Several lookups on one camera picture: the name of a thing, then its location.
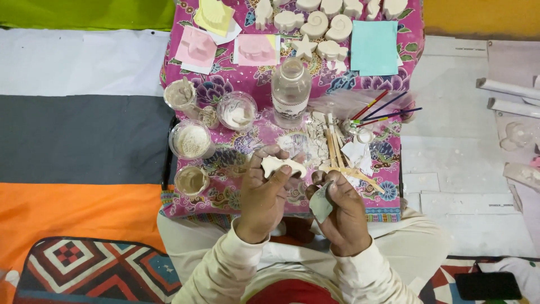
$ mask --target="pink tablecloth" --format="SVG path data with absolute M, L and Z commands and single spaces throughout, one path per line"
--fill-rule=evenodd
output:
M 243 28 L 242 34 L 281 34 L 281 60 L 293 56 L 295 51 L 291 48 L 291 40 L 300 37 L 296 29 L 292 32 L 279 33 L 273 25 L 268 25 L 265 31 L 259 31 L 254 26 L 254 6 L 257 0 L 224 0 L 224 3 L 233 7 L 236 12 L 234 19 Z M 290 10 L 298 13 L 294 0 L 275 9 Z M 232 64 L 232 51 L 234 42 L 218 46 L 214 66 L 210 75 L 201 75 L 180 68 L 181 62 L 174 59 L 178 44 L 182 37 L 184 25 L 197 26 L 193 21 L 197 0 L 182 1 L 177 5 L 174 25 L 171 31 L 170 42 L 167 46 L 165 61 L 161 69 L 161 84 L 163 86 L 186 76 L 195 83 L 198 101 L 201 104 L 216 105 L 220 96 L 233 90 L 241 90 L 251 94 L 259 105 L 260 121 L 255 129 L 248 134 L 238 134 L 221 127 L 212 132 L 212 137 L 220 147 L 218 153 L 209 160 L 179 161 L 178 168 L 186 164 L 202 166 L 209 172 L 212 182 L 209 189 L 202 196 L 195 199 L 183 197 L 177 191 L 163 208 L 162 213 L 168 217 L 189 216 L 191 220 L 220 222 L 230 220 L 231 215 L 240 213 L 238 202 L 240 174 L 236 172 L 245 155 L 254 148 L 263 144 L 275 143 L 278 136 L 289 136 L 299 147 L 307 140 L 303 130 L 283 131 L 276 128 L 269 119 L 270 78 L 275 67 L 240 67 Z M 365 20 L 366 13 L 360 20 Z M 409 0 L 406 10 L 398 18 L 399 30 L 397 35 L 397 50 L 403 60 L 397 75 L 361 77 L 356 71 L 342 71 L 328 67 L 326 61 L 314 54 L 314 60 L 308 63 L 308 70 L 313 78 L 311 98 L 330 93 L 337 88 L 345 89 L 390 89 L 408 90 L 410 75 L 420 58 L 423 46 L 423 20 L 421 0 Z M 349 46 L 350 41 L 341 45 Z M 401 119 L 397 118 L 390 128 L 383 130 L 370 145 L 375 174 L 373 178 L 386 191 L 380 194 L 365 182 L 355 185 L 362 193 L 366 204 L 366 217 L 369 221 L 395 222 L 400 219 L 399 202 L 399 161 Z M 285 212 L 288 215 L 308 217 L 309 207 L 303 189 L 310 182 L 301 185 L 292 193 Z M 216 214 L 228 214 L 227 217 Z

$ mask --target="white sleeve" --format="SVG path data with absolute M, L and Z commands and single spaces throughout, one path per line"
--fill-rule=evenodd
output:
M 400 279 L 372 241 L 354 257 L 335 257 L 334 268 L 346 303 L 422 303 Z
M 205 254 L 172 304 L 240 302 L 246 286 L 257 272 L 262 248 L 270 240 L 270 235 L 263 243 L 248 244 L 236 235 L 237 223 L 233 220 L 231 230 Z

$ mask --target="patterned rug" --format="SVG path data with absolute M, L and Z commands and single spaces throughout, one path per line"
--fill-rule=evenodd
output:
M 425 304 L 475 303 L 461 300 L 455 274 L 476 272 L 475 263 L 500 259 L 449 256 L 422 289 L 420 298 Z M 30 250 L 13 302 L 169 303 L 180 287 L 171 259 L 152 247 L 134 242 L 48 237 Z

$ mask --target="bottle label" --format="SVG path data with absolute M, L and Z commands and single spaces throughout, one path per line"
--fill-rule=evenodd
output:
M 304 110 L 307 107 L 307 101 L 309 96 L 302 102 L 297 104 L 283 104 L 279 102 L 274 95 L 272 95 L 272 103 L 274 104 L 274 109 L 284 120 L 294 121 L 302 117 Z

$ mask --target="plastic water bottle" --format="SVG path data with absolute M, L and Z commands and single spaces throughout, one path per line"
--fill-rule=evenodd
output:
M 300 59 L 285 59 L 272 75 L 272 103 L 278 126 L 293 129 L 302 124 L 310 92 L 311 75 Z

